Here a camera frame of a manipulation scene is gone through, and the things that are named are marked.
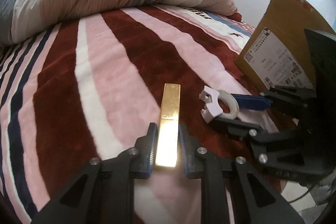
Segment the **polka dot bedsheet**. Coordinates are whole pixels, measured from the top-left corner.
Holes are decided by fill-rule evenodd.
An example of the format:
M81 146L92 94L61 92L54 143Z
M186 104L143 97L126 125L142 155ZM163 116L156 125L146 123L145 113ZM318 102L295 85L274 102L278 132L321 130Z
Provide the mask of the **polka dot bedsheet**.
M240 29L246 32L249 36L251 36L255 31L254 26L251 26L250 24L246 22L239 22L238 25Z

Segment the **white charger with cable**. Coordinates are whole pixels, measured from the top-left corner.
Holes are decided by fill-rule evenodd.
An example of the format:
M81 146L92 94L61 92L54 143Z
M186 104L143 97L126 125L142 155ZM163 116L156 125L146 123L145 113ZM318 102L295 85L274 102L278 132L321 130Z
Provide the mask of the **white charger with cable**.
M204 86L199 94L199 99L205 103L201 110L201 116L206 123L210 123L214 118L223 114L223 109L220 107L218 99L220 93L208 86Z

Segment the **gold rectangular bar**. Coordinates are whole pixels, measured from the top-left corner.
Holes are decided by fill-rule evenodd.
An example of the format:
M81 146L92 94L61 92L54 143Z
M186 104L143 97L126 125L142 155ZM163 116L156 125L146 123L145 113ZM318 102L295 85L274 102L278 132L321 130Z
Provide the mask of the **gold rectangular bar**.
M161 102L156 166L174 168L178 155L181 86L165 84Z

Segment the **striped fleece blanket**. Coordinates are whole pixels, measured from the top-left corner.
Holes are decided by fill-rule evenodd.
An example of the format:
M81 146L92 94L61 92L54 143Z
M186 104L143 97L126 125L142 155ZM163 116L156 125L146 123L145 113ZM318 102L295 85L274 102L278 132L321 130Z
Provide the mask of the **striped fleece blanket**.
M110 159L158 122L165 84L180 120L221 157L249 156L204 122L204 86L256 94L235 65L249 35L195 9L143 6L62 22L1 51L1 193L22 223L91 158Z

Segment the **cardboard box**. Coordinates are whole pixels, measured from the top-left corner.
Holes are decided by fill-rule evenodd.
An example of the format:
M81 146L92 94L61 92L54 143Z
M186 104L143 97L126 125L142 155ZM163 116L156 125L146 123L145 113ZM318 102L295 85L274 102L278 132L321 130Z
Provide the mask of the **cardboard box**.
M276 85L313 89L306 29L335 33L306 0L270 0L235 64L261 92Z

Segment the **red plush toy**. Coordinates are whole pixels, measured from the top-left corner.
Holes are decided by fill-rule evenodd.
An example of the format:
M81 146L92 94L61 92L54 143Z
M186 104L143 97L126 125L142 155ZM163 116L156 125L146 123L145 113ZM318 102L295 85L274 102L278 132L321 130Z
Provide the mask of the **red plush toy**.
M239 12L236 12L230 16L227 16L228 19L234 20L236 22L241 22L242 21L242 15Z

